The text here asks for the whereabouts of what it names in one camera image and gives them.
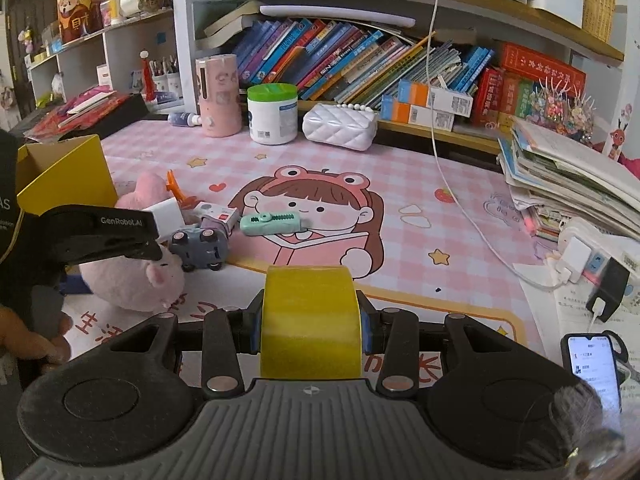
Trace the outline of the left human hand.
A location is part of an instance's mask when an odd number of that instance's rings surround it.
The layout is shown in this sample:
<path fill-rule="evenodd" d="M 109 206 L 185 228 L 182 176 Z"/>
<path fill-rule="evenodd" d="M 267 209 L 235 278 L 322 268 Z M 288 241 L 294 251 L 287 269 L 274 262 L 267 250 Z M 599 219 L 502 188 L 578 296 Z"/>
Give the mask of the left human hand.
<path fill-rule="evenodd" d="M 72 353 L 70 344 L 65 339 L 72 326 L 73 320 L 62 313 L 58 323 L 58 334 L 52 339 L 47 339 L 29 330 L 13 310 L 1 307 L 1 347 L 17 359 L 45 359 L 48 365 L 62 365 L 70 359 Z"/>

